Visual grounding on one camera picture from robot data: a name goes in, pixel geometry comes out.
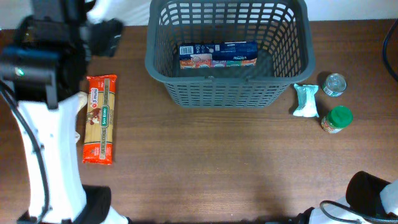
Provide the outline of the orange spaghetti packet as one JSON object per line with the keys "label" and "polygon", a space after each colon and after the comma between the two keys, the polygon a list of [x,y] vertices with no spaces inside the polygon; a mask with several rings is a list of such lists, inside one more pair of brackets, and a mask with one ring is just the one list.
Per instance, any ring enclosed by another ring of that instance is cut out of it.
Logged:
{"label": "orange spaghetti packet", "polygon": [[113,163],[116,75],[87,77],[89,82],[83,162]]}

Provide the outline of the beige paper pouch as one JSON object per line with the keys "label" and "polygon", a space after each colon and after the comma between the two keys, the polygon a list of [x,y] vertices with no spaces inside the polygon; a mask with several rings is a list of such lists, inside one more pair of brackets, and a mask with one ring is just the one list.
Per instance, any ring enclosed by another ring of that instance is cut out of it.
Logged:
{"label": "beige paper pouch", "polygon": [[[88,100],[87,100],[88,94],[87,93],[80,91],[77,93],[77,96],[78,96],[78,108],[76,111],[76,115],[79,114],[79,112],[86,106],[86,104],[88,102]],[[77,131],[75,131],[75,143],[77,143],[79,140],[80,140],[80,134]]]}

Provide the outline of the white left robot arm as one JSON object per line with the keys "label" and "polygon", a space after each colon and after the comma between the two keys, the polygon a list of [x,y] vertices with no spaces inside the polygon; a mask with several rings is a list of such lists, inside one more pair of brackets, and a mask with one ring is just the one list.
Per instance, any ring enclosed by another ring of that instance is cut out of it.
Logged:
{"label": "white left robot arm", "polygon": [[109,187],[81,182],[75,141],[80,82],[92,56],[112,57],[123,24],[95,20],[100,1],[32,1],[1,52],[1,96],[24,145],[30,205],[19,223],[129,223]]}

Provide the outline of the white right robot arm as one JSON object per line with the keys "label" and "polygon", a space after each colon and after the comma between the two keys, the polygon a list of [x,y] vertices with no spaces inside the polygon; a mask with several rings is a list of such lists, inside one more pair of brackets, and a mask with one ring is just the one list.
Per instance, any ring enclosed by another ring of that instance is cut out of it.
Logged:
{"label": "white right robot arm", "polygon": [[350,180],[345,196],[324,200],[290,219],[293,224],[397,224],[397,181],[388,182],[365,171]]}

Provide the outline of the grey plastic shopping basket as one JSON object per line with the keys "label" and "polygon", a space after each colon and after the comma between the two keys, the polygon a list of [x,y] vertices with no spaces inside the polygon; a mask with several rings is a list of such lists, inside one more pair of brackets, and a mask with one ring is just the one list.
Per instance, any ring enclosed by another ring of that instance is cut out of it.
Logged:
{"label": "grey plastic shopping basket", "polygon": [[156,0],[146,69],[185,108],[262,108],[315,69],[303,0]]}

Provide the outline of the blue cardboard food box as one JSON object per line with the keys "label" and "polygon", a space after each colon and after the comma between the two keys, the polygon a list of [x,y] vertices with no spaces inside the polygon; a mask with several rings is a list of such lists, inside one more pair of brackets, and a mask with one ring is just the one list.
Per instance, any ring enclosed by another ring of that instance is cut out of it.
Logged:
{"label": "blue cardboard food box", "polygon": [[184,44],[178,47],[181,69],[254,66],[257,56],[255,42]]}

